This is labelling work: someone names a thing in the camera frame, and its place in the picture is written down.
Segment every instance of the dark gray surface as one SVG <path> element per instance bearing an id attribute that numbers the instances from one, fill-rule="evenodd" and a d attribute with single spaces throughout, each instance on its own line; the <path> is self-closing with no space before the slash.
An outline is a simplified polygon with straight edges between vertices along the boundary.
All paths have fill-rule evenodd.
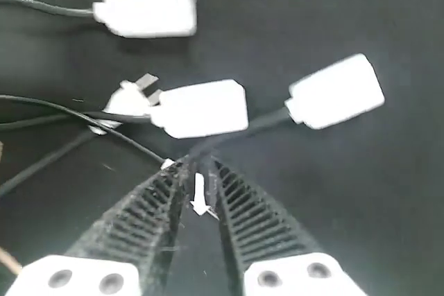
<path id="1" fill-rule="evenodd" d="M 87 20 L 2 6 L 0 87 L 86 110 L 147 71 L 164 89 L 234 78 L 254 117 L 281 107 L 293 81 L 363 52 L 384 107 L 323 131 L 289 123 L 222 154 L 282 201 L 369 295 L 435 295 L 444 292 L 443 18 L 443 0 L 199 0 L 193 38 L 124 40 Z M 42 112 L 0 103 L 2 121 Z M 0 180 L 79 130 L 0 133 Z M 124 132 L 172 158 L 195 142 L 151 126 Z M 0 200 L 0 245 L 23 263 L 63 253 L 155 168 L 118 141 L 97 139 Z M 215 222 L 191 209 L 184 220 L 166 293 L 226 295 Z"/>

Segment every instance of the hole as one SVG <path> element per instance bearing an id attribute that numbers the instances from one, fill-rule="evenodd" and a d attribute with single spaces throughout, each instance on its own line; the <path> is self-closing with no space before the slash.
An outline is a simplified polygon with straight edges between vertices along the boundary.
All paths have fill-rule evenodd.
<path id="1" fill-rule="evenodd" d="M 282 284 L 279 276 L 276 273 L 271 272 L 270 270 L 262 272 L 257 278 L 257 282 L 260 286 L 271 288 L 280 286 Z"/>
<path id="2" fill-rule="evenodd" d="M 323 263 L 313 263 L 308 266 L 308 275 L 316 279 L 327 279 L 332 276 L 332 273 Z"/>
<path id="3" fill-rule="evenodd" d="M 109 274 L 100 281 L 99 290 L 105 295 L 112 295 L 123 287 L 123 277 L 120 274 Z"/>
<path id="4" fill-rule="evenodd" d="M 51 288 L 61 288 L 66 286 L 69 280 L 71 280 L 72 271 L 70 270 L 59 270 L 54 273 L 52 277 L 49 278 L 48 286 Z"/>

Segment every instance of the ribbed rubber strip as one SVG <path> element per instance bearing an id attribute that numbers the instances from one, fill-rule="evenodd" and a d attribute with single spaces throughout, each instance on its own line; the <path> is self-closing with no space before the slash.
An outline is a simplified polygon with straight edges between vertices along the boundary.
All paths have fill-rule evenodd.
<path id="1" fill-rule="evenodd" d="M 137 186 L 97 220 L 67 256 L 133 263 L 144 295 L 159 295 L 173 255 L 186 171 L 176 163 Z"/>

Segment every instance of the black cable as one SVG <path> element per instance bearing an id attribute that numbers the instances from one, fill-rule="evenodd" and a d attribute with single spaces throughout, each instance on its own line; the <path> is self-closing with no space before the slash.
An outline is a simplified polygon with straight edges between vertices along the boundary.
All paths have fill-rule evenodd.
<path id="1" fill-rule="evenodd" d="M 80 112 L 74 111 L 72 109 L 69 109 L 68 107 L 64 107 L 62 105 L 59 104 L 55 104 L 52 102 L 48 102 L 48 101 L 44 101 L 44 100 L 39 100 L 36 98 L 29 98 L 29 97 L 22 97 L 22 96 L 13 96 L 13 95 L 5 95 L 5 94 L 0 94 L 0 100 L 5 100 L 5 101 L 14 101 L 14 102 L 18 102 L 18 103 L 27 103 L 27 104 L 34 104 L 34 105 L 42 105 L 44 107 L 51 107 L 53 109 L 59 110 L 61 112 L 64 112 L 66 114 L 69 114 L 71 116 L 74 116 L 78 119 L 82 119 L 85 122 L 89 123 L 90 125 L 96 126 L 98 128 L 100 128 L 101 130 L 114 135 L 115 137 L 119 138 L 120 140 L 125 141 L 126 143 L 129 143 L 131 146 L 133 146 L 134 148 L 142 151 L 143 153 L 151 156 L 153 159 L 155 159 L 156 161 L 158 161 L 159 163 L 163 163 L 164 159 L 162 159 L 159 155 L 157 155 L 156 153 L 154 153 L 153 151 L 149 150 L 147 147 L 144 147 L 143 145 L 141 145 L 140 143 L 137 143 L 136 141 L 126 137 L 125 135 L 117 132 L 116 130 L 113 130 L 112 128 L 109 128 L 105 125 L 103 125 L 102 123 L 100 123 L 100 121 L 96 121 L 95 119 L 88 117 Z"/>
<path id="2" fill-rule="evenodd" d="M 189 151 L 187 159 L 191 162 L 196 161 L 199 159 L 199 157 L 209 153 L 211 150 L 223 143 L 227 143 L 240 137 L 249 137 L 250 135 L 253 135 L 261 130 L 265 130 L 289 119 L 291 119 L 291 117 L 289 110 L 286 107 L 269 114 L 265 114 L 264 116 L 252 120 L 248 128 L 244 131 L 217 135 L 198 143 Z"/>
<path id="3" fill-rule="evenodd" d="M 34 8 L 52 15 L 64 15 L 65 17 L 94 17 L 94 12 L 91 8 L 77 9 L 77 8 L 65 8 L 55 5 L 49 5 L 42 1 L 37 0 L 0 0 L 7 1 L 8 3 L 19 3 L 23 6 Z"/>
<path id="4" fill-rule="evenodd" d="M 74 140 L 70 141 L 63 147 L 57 149 L 52 153 L 49 153 L 48 155 L 40 159 L 38 162 L 35 162 L 28 168 L 16 174 L 16 176 L 14 176 L 13 178 L 7 180 L 2 185 L 0 185 L 0 198 L 11 192 L 22 182 L 33 176 L 36 172 L 46 168 L 50 164 L 54 163 L 55 161 L 65 156 L 74 148 L 79 147 L 80 145 L 84 144 L 86 141 L 94 138 L 95 136 L 96 134 L 91 132 L 91 130 L 81 133 L 78 137 L 76 137 Z"/>
<path id="5" fill-rule="evenodd" d="M 102 111 L 92 111 L 92 112 L 81 112 L 95 119 L 107 120 L 107 121 L 118 121 L 120 123 L 150 123 L 150 116 L 125 116 L 121 114 L 108 114 Z M 21 121 L 13 121 L 10 123 L 0 123 L 0 132 L 11 131 L 11 130 L 21 130 L 23 128 L 29 128 L 36 125 L 46 125 L 50 123 L 55 123 L 57 121 L 64 121 L 70 119 L 71 117 L 67 114 L 54 114 L 50 116 L 40 116 L 31 119 L 24 119 Z"/>

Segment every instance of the white plug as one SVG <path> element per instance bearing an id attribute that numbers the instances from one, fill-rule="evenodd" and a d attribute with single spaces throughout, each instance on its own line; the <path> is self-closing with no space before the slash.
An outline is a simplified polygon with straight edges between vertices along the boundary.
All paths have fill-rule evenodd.
<path id="1" fill-rule="evenodd" d="M 94 17 L 123 37 L 189 36 L 196 32 L 196 0 L 103 0 Z"/>
<path id="2" fill-rule="evenodd" d="M 108 114 L 121 114 L 125 116 L 148 115 L 150 113 L 150 106 L 157 103 L 157 100 L 152 101 L 152 96 L 156 97 L 159 91 L 150 97 L 146 97 L 142 90 L 152 85 L 157 79 L 157 77 L 148 73 L 142 76 L 137 82 L 122 81 L 120 88 L 111 95 L 103 111 Z M 116 128 L 121 125 L 118 121 L 99 121 L 109 128 Z M 94 126 L 90 126 L 89 128 L 96 134 L 106 134 L 106 132 L 100 128 Z"/>
<path id="3" fill-rule="evenodd" d="M 177 139 L 236 132 L 248 127 L 244 88 L 234 80 L 185 86 L 159 95 L 151 121 Z"/>
<path id="4" fill-rule="evenodd" d="M 351 119 L 384 104 L 371 63 L 363 54 L 346 58 L 290 86 L 291 118 L 313 129 Z"/>

